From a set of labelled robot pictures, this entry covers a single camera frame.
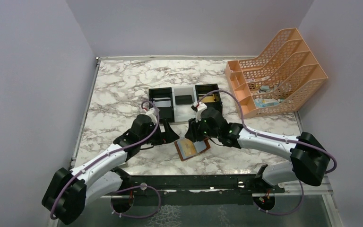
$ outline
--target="table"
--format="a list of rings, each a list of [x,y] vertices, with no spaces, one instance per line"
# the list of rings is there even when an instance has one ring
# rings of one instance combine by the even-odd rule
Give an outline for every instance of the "table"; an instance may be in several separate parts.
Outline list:
[[[224,74],[227,60],[135,60],[101,61],[83,129],[75,166],[82,165],[107,149],[113,140],[130,128],[142,113],[140,103],[148,89],[217,83],[229,90]],[[223,116],[239,122],[231,97],[221,93]],[[294,113],[245,119],[255,129],[282,135],[299,135]],[[181,137],[187,124],[172,125]],[[132,175],[193,175],[256,173],[263,164],[285,160],[253,149],[219,147],[181,162],[173,143],[139,152],[122,168]]]

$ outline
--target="robotic arm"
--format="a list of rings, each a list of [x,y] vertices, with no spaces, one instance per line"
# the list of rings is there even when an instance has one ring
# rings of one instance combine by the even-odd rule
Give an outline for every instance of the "robotic arm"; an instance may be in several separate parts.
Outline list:
[[[197,115],[196,118],[189,120],[189,129],[185,135],[185,138],[192,142],[202,141],[208,137],[217,138],[227,147],[258,149],[287,159],[281,164],[262,166],[256,175],[229,175],[215,188],[233,189],[238,195],[249,195],[249,198],[252,198],[253,193],[266,192],[275,189],[278,183],[297,179],[309,185],[319,186],[325,172],[327,173],[330,157],[322,152],[323,147],[309,133],[303,132],[300,136],[276,135],[249,128],[241,123],[227,122],[219,111],[212,107],[207,108],[201,102],[195,103],[192,108]],[[70,224],[90,202],[111,192],[130,187],[131,178],[134,183],[140,183],[140,179],[141,182],[150,182],[153,177],[130,176],[119,168],[116,171],[114,169],[139,153],[140,146],[145,143],[161,145],[179,139],[166,120],[162,122],[165,132],[160,131],[158,122],[156,107],[151,108],[146,114],[138,115],[131,128],[116,138],[108,149],[94,159],[71,170],[59,169],[54,174],[42,200],[42,204],[51,211],[51,218],[59,218],[64,224]],[[186,179],[185,176],[183,179],[179,176],[170,177],[166,179],[168,185],[155,185],[155,188],[159,190],[209,188],[205,178],[201,179],[201,183],[195,182],[191,187],[183,187],[182,181]],[[172,188],[169,182],[173,179],[177,181],[178,186]],[[237,203],[246,204],[241,200],[241,197],[236,197]]]

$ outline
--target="cable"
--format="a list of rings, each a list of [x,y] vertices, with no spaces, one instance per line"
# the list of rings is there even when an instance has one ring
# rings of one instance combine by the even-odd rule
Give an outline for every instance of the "cable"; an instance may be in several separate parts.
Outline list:
[[[159,209],[161,208],[161,194],[159,194],[158,190],[152,186],[149,186],[149,185],[138,185],[138,186],[134,186],[134,187],[130,187],[130,188],[126,188],[126,189],[122,189],[122,190],[119,190],[119,191],[116,191],[116,193],[121,193],[121,192],[125,192],[125,191],[128,191],[128,190],[133,190],[133,189],[136,189],[136,188],[149,188],[149,189],[152,189],[156,192],[156,194],[158,195],[158,206],[156,207],[156,209],[154,210],[154,212],[148,214],[148,215],[144,215],[144,216],[134,216],[134,215],[129,215],[129,214],[123,214],[123,213],[118,213],[115,211],[115,208],[113,207],[113,204],[111,203],[111,208],[113,210],[112,214],[117,214],[119,215],[119,217],[128,217],[128,218],[138,218],[138,219],[142,219],[142,218],[149,218],[151,216],[154,216],[158,211]]]
[[[301,197],[300,197],[300,202],[298,202],[298,205],[291,211],[288,212],[281,212],[281,213],[276,213],[276,212],[272,212],[269,210],[264,210],[262,208],[260,208],[256,203],[254,203],[254,205],[258,208],[258,210],[270,214],[270,215],[276,215],[276,216],[283,216],[283,215],[289,215],[292,214],[296,211],[298,211],[298,209],[302,206],[303,201],[304,201],[304,188],[303,188],[303,184],[301,183],[301,181],[299,180],[298,183],[300,183],[300,187],[301,187]]]
[[[218,144],[218,143],[215,143],[216,145],[218,145],[218,146],[221,146],[221,147],[224,147],[224,145],[221,145],[221,144]]]
[[[300,145],[304,145],[304,146],[307,146],[309,148],[312,148],[312,149],[315,149],[323,154],[325,154],[326,156],[328,156],[330,159],[333,160],[333,167],[330,169],[330,170],[327,170],[325,173],[331,173],[333,172],[336,168],[337,168],[337,161],[335,159],[335,157],[333,155],[331,155],[330,153],[328,153],[326,150],[322,149],[322,148],[318,148],[312,144],[308,144],[308,143],[304,143],[304,142],[301,142],[301,141],[296,141],[296,140],[284,140],[282,138],[278,138],[278,137],[273,137],[273,136],[269,136],[269,135],[265,135],[265,134],[262,134],[262,133],[257,133],[251,129],[249,129],[245,123],[244,123],[244,119],[243,119],[243,109],[242,109],[242,105],[239,103],[239,100],[237,100],[237,98],[232,95],[232,93],[228,92],[228,91],[224,91],[224,90],[213,90],[211,92],[208,92],[206,93],[203,97],[201,97],[201,99],[198,100],[198,104],[205,98],[207,97],[208,95],[212,94],[212,93],[215,93],[215,92],[223,92],[223,93],[226,93],[228,95],[230,95],[237,103],[239,109],[240,109],[240,116],[242,117],[242,125],[243,125],[243,128],[245,130],[247,130],[249,133],[251,134],[256,134],[258,136],[262,136],[264,138],[267,138],[267,139],[271,139],[271,140],[276,140],[276,141],[282,141],[282,142],[288,142],[288,143],[295,143],[295,144],[300,144]]]
[[[150,147],[147,147],[147,148],[140,148],[140,150],[149,150],[149,149],[152,149],[154,148],[154,146],[150,146]]]
[[[134,147],[136,145],[139,145],[139,144],[142,144],[144,143],[145,141],[147,141],[156,131],[156,129],[159,127],[159,109],[155,106],[155,104],[153,104],[151,101],[143,101],[141,103],[141,108],[144,108],[144,104],[145,103],[149,103],[151,104],[155,110],[156,110],[156,121],[157,121],[157,124],[155,125],[155,128],[154,130],[147,136],[145,137],[144,139],[136,142],[136,143],[133,143],[133,144],[130,144],[130,145],[127,145],[125,147],[122,147],[122,148],[119,148],[119,149],[116,149],[116,150],[113,150],[113,151],[110,151],[107,153],[107,155],[102,155],[100,156],[99,158],[97,158],[95,161],[93,161],[92,163],[90,163],[89,165],[87,165],[84,169],[81,169],[78,173],[76,173],[66,184],[65,186],[62,188],[62,190],[60,191],[59,195],[56,197],[55,199],[55,202],[53,203],[52,205],[52,208],[51,208],[51,214],[50,214],[50,217],[51,219],[55,220],[55,219],[58,219],[57,217],[55,217],[54,213],[55,213],[55,209],[56,209],[56,206],[58,205],[59,203],[59,200],[61,199],[62,195],[64,194],[64,192],[66,191],[66,189],[70,186],[70,184],[78,177],[80,176],[83,171],[86,171],[88,170],[89,168],[91,168],[92,166],[94,166],[96,163],[98,163],[99,161],[101,161],[103,158],[106,158],[107,156],[111,155],[111,154],[114,154],[116,152],[119,152],[119,151],[123,151],[125,149],[128,149],[128,148],[131,148],[131,147]]]

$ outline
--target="gray wall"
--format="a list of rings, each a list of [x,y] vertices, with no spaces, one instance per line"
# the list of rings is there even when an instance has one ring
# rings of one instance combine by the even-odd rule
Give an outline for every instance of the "gray wall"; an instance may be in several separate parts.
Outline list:
[[[336,156],[329,174],[345,226],[363,226],[363,1],[315,0],[299,27],[329,76],[300,110]]]
[[[97,56],[256,55],[313,0],[67,0]]]
[[[0,0],[0,226],[45,226],[69,166],[95,56],[64,0]]]

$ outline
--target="marble tabletop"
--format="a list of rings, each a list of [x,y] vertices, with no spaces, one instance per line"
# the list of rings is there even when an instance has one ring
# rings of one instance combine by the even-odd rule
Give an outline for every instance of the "marble tabletop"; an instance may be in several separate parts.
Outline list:
[[[82,165],[108,148],[130,128],[148,89],[217,83],[230,90],[224,74],[227,60],[102,61],[97,75],[75,166]],[[239,122],[233,100],[222,93],[223,115]],[[245,119],[255,129],[283,135],[299,135],[294,113]],[[188,125],[172,125],[182,138]],[[285,160],[253,149],[220,147],[212,142],[207,152],[180,161],[173,143],[140,151],[122,168],[133,175],[249,174],[263,164]]]

